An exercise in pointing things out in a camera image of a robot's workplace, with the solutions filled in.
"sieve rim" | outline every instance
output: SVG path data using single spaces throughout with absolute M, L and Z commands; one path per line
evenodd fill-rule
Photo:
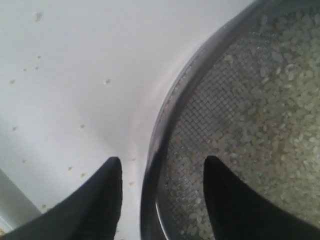
M 149 145 L 140 206 L 142 240 L 183 239 L 170 224 L 171 218 L 165 212 L 163 189 L 159 184 L 163 179 L 161 171 L 175 125 L 188 100 L 214 62 L 252 26 L 252 23 L 269 9 L 283 2 L 285 1 L 256 0 L 251 3 L 200 47 L 174 82 L 159 112 Z

